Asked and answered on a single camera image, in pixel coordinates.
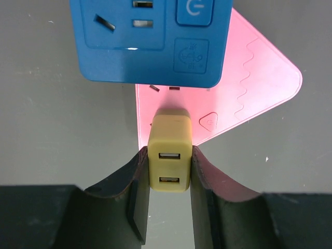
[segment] power outlet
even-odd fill
[[[136,85],[139,147],[147,145],[158,109],[185,109],[199,145],[284,102],[302,75],[276,47],[232,11],[221,81],[211,89]]]
[[[210,88],[222,75],[232,0],[70,0],[89,80]]]

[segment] power button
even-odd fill
[[[208,26],[213,0],[177,0],[177,22],[182,25]]]

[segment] blue plastic block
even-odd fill
[[[89,80],[210,88],[222,74],[232,0],[70,0]]]

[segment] yellow adapter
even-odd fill
[[[188,189],[191,137],[191,120],[186,110],[164,109],[156,113],[147,145],[152,189],[167,192]]]

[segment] gray background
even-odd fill
[[[257,191],[331,191],[332,1],[234,7],[301,69],[303,85],[200,148]],[[68,0],[2,0],[0,23],[0,184],[86,188],[128,162],[137,152],[134,85],[81,76]],[[157,247],[194,248],[188,191],[151,192],[144,248]]]

